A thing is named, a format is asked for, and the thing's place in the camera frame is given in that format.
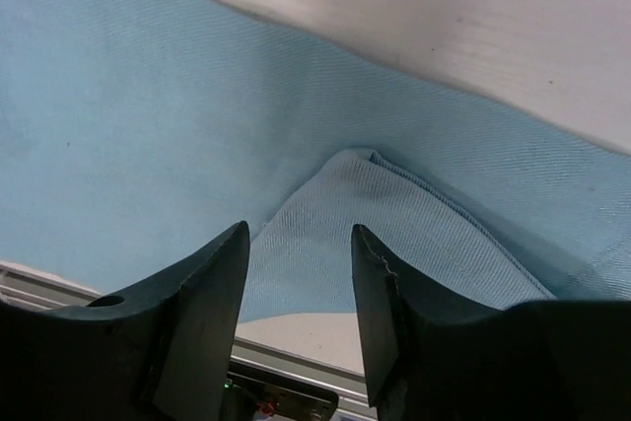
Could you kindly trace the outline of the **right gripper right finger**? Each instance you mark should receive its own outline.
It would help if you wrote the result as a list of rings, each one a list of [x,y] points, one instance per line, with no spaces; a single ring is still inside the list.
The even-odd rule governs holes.
[[[369,404],[382,420],[626,420],[630,306],[476,303],[352,230]]]

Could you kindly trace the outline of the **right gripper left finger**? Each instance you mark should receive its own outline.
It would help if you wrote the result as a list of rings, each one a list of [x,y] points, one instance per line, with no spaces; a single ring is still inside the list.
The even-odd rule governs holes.
[[[245,288],[238,222],[86,306],[1,307],[5,420],[215,420]]]

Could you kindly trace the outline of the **light blue trousers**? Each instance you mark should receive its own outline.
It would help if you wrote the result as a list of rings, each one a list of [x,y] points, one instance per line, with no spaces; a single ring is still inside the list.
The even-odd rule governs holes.
[[[1,0],[1,255],[109,293],[233,224],[242,321],[351,313],[351,230],[495,308],[630,295],[630,161],[210,0]]]

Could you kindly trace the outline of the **aluminium rail frame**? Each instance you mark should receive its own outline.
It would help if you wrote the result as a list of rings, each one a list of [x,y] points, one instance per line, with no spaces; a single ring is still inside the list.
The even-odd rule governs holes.
[[[1,298],[29,310],[85,306],[100,294],[57,275],[1,262]],[[335,420],[375,420],[368,406],[353,314],[297,314],[238,325],[232,359],[339,396]]]

